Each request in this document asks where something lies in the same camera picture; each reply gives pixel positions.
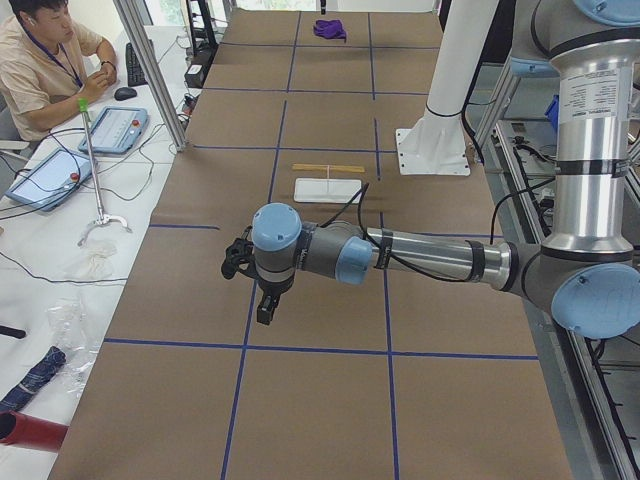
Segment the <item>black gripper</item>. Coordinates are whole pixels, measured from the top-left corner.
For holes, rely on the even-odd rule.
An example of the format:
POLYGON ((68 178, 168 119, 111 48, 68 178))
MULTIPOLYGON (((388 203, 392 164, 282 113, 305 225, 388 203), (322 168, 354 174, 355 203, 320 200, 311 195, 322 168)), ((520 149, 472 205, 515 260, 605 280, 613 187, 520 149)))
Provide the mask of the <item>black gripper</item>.
POLYGON ((258 285, 262 291, 262 298, 257 307, 258 323, 270 324, 279 305, 280 297, 293 286, 294 278, 294 272, 258 273, 258 285))

